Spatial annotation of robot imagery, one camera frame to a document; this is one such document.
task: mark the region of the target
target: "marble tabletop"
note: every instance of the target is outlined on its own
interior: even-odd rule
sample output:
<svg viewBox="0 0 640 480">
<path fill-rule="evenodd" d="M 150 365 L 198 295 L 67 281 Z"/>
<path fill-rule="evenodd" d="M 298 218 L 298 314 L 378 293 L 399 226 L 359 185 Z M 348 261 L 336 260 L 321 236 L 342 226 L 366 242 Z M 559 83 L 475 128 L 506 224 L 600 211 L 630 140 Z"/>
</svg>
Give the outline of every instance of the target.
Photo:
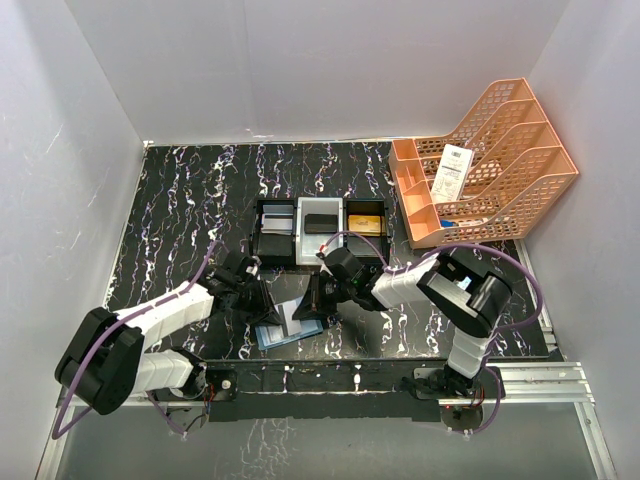
<svg viewBox="0 0 640 480">
<path fill-rule="evenodd" d="M 109 309 L 135 306 L 177 287 L 202 261 L 209 231 L 229 248 L 247 252 L 257 197 L 385 198 L 392 264 L 414 259 L 423 251 L 409 247 L 389 172 L 390 146 L 357 142 L 149 148 L 109 288 Z M 512 241 L 490 245 L 518 258 Z M 526 318 L 533 304 L 522 274 L 499 258 L 479 252 L 476 256 L 514 287 L 501 322 Z M 308 280 L 305 274 L 279 269 L 263 277 L 276 303 L 301 296 Z M 348 302 L 330 320 L 333 326 L 320 335 L 262 352 L 250 328 L 229 314 L 216 313 L 165 338 L 153 350 L 180 345 L 204 359 L 226 360 L 445 358 L 453 340 L 453 324 L 429 301 L 388 312 L 366 312 Z M 548 355 L 538 323 L 501 335 L 492 353 Z"/>
</svg>

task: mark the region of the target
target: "gray wall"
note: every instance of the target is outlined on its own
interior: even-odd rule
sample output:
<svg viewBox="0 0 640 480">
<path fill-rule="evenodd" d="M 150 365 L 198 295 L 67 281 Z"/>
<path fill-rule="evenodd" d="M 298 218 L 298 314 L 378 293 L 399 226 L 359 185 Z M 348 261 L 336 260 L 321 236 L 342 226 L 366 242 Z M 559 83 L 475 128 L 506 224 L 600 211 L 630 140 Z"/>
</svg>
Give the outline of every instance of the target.
<svg viewBox="0 0 640 480">
<path fill-rule="evenodd" d="M 2 478 L 35 475 L 53 371 L 102 302 L 141 157 L 64 2 L 0 2 Z"/>
<path fill-rule="evenodd" d="M 182 442 L 153 408 L 124 407 L 78 424 L 56 478 L 596 478 L 572 403 L 502 405 L 491 427 L 469 441 L 443 427 L 405 419 L 261 419 L 207 424 Z"/>
<path fill-rule="evenodd" d="M 640 3 L 574 0 L 531 83 L 581 171 L 527 240 L 622 479 L 638 478 Z"/>
<path fill-rule="evenodd" d="M 141 138 L 446 133 L 567 1 L 67 0 Z"/>
</svg>

